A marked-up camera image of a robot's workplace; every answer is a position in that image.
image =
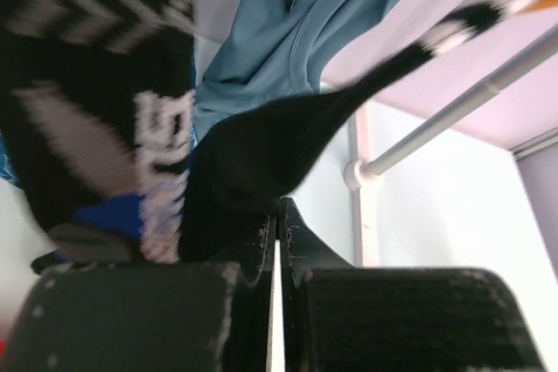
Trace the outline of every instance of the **striped pattern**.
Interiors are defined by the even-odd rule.
[[[194,33],[192,0],[167,0],[156,10],[143,0],[10,0],[0,22],[21,36],[57,38],[128,54],[168,26]]]

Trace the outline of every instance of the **patterned sock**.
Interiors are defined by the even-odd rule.
[[[192,155],[180,257],[209,258],[292,192],[337,130],[374,94],[539,0],[466,0],[353,85],[270,102],[215,125]]]
[[[193,100],[191,5],[0,3],[0,132],[47,233],[73,222],[119,236],[131,254],[178,260]]]

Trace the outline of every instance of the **blue patch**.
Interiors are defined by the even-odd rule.
[[[59,261],[60,263],[66,263],[68,261],[72,261],[71,258],[69,258],[68,256],[66,256],[65,254],[63,254],[62,252],[60,252],[60,250],[55,250],[54,252],[54,257],[56,257],[56,260]]]
[[[141,197],[136,194],[117,196],[100,204],[78,209],[73,218],[87,226],[114,231],[129,240],[141,236]]]
[[[21,187],[17,181],[16,173],[10,163],[8,151],[0,136],[0,179],[8,180],[14,186]]]

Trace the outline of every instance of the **black and white sock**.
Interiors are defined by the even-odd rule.
[[[192,0],[2,0],[0,132],[47,233],[178,260],[192,33]]]

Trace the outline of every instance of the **drying rack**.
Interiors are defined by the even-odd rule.
[[[366,106],[356,112],[350,122],[354,143],[351,151],[353,161],[345,168],[344,180],[352,191],[353,226],[356,226],[355,261],[358,266],[380,265],[376,199],[381,188],[382,175],[483,104],[503,93],[509,85],[557,52],[558,24],[375,159],[371,157]]]

